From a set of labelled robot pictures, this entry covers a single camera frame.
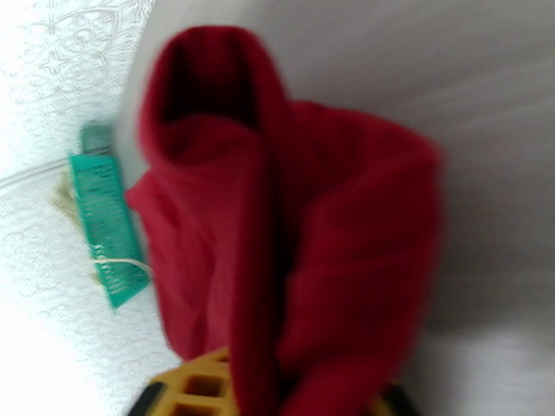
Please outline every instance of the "embossed wall pattern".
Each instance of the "embossed wall pattern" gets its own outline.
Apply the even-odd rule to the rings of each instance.
[[[154,0],[0,0],[0,180],[113,119]]]

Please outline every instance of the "textured wallpaper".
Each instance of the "textured wallpaper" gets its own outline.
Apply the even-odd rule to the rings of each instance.
[[[0,0],[0,180],[112,119],[154,0]]]
[[[82,235],[48,203],[57,179],[0,189],[0,413],[122,416],[178,359],[152,286],[114,311],[91,280]]]

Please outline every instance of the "red fabric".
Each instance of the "red fabric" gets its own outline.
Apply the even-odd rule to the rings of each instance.
[[[294,103],[256,37],[171,40],[140,113],[142,218],[162,320],[189,359],[229,345],[243,416],[357,415],[425,303],[438,153],[383,119]]]

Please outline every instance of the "teal plastic basket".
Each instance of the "teal plastic basket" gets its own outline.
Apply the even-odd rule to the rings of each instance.
[[[110,154],[112,146],[112,126],[89,122],[80,133],[82,154]]]
[[[78,212],[93,259],[144,262],[115,157],[74,155],[69,158]],[[110,303],[118,308],[145,288],[146,271],[132,263],[96,263]]]

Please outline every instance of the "red towel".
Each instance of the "red towel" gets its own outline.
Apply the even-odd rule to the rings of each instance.
[[[257,38],[192,28],[140,113],[142,218],[167,338],[229,345],[243,416],[358,415],[414,337],[438,248],[438,153],[291,102]]]

